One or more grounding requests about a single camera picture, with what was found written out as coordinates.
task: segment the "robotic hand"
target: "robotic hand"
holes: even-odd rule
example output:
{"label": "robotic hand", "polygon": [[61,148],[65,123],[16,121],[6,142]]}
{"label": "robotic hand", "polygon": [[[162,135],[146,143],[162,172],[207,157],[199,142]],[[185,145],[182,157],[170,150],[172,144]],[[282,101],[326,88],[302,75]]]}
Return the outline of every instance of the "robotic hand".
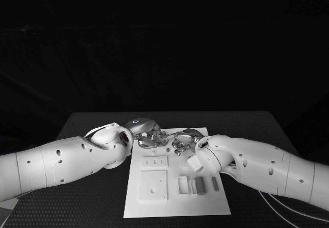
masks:
{"label": "robotic hand", "polygon": [[176,155],[192,149],[188,164],[195,173],[227,173],[241,184],[302,200],[329,211],[329,166],[310,162],[276,146],[225,135],[204,137],[194,130],[176,133]]}
{"label": "robotic hand", "polygon": [[0,156],[0,202],[32,190],[69,183],[103,167],[116,168],[132,154],[133,140],[145,149],[168,144],[155,120],[139,118],[124,126],[111,123],[91,130],[85,137],[62,139]]}

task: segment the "black background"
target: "black background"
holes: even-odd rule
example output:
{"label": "black background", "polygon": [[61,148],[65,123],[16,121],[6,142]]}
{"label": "black background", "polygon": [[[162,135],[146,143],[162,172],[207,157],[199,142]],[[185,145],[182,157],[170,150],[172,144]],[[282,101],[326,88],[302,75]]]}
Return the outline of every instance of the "black background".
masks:
{"label": "black background", "polygon": [[329,162],[325,0],[0,10],[2,152],[54,141],[74,112],[266,110],[300,155]]}

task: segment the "black table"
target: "black table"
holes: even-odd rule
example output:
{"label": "black table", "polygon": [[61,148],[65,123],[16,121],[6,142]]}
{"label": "black table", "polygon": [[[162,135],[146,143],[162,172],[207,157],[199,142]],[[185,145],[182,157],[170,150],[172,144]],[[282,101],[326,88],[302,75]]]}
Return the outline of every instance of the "black table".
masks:
{"label": "black table", "polygon": [[[85,136],[94,128],[113,122],[124,125],[139,117],[155,119],[162,128],[207,127],[209,135],[247,138],[299,155],[273,115],[266,111],[74,113],[56,139]],[[130,161],[132,156],[117,168],[101,169],[95,175],[75,182],[35,190],[22,196],[5,228],[293,227],[274,213],[259,191],[240,184],[227,174],[221,174],[221,179],[231,215],[124,219]],[[300,228],[329,227],[329,223],[287,210],[269,195],[266,198]],[[302,213],[329,219],[329,212],[323,209],[299,200],[277,198]]]}

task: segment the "table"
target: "table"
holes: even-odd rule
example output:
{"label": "table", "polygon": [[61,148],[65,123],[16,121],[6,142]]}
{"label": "table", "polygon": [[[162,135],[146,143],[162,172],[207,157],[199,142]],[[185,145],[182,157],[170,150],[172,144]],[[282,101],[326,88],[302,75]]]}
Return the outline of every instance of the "table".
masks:
{"label": "table", "polygon": [[[267,111],[243,112],[104,112],[74,113],[58,140],[85,136],[90,130],[116,122],[124,125],[132,119],[149,117],[162,128],[207,127],[209,135],[224,134],[269,143],[299,155],[283,129]],[[126,218],[124,202],[132,156],[114,169],[101,169],[72,183],[35,190],[20,197],[5,228],[290,228],[279,217],[257,190],[221,174],[231,215],[160,218]],[[266,196],[279,213],[300,228],[328,227],[328,223],[287,210]],[[329,219],[329,212],[308,203],[277,197],[295,210]]]}

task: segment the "white board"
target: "white board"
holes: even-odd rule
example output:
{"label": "white board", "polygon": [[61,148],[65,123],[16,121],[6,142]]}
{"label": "white board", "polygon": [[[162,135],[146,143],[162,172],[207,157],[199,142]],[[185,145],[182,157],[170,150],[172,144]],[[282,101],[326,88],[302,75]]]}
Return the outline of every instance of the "white board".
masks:
{"label": "white board", "polygon": [[[168,134],[183,131],[186,128],[162,129]],[[204,136],[208,136],[207,128],[194,128]],[[185,159],[194,155],[192,151],[185,151]],[[168,187],[168,200],[155,201],[152,203],[143,203],[139,200],[139,185],[142,172],[146,171],[142,168],[143,157],[168,156],[168,168],[166,170],[166,187]],[[134,148],[132,154],[130,174],[129,174],[129,188],[126,196],[124,206],[124,218],[143,218],[143,217],[170,217],[170,216],[201,216],[201,215],[231,215],[227,195],[224,186],[221,183],[220,173],[212,174],[205,169],[195,174],[192,169],[185,165],[182,156],[175,155],[175,148],[172,147],[172,141],[169,141],[165,147],[143,149],[134,141]],[[192,195],[191,184],[189,196],[179,195],[179,176],[188,177],[188,183],[195,177],[204,177],[205,182],[205,195]],[[212,185],[212,177],[217,177],[220,191],[215,191]]]}

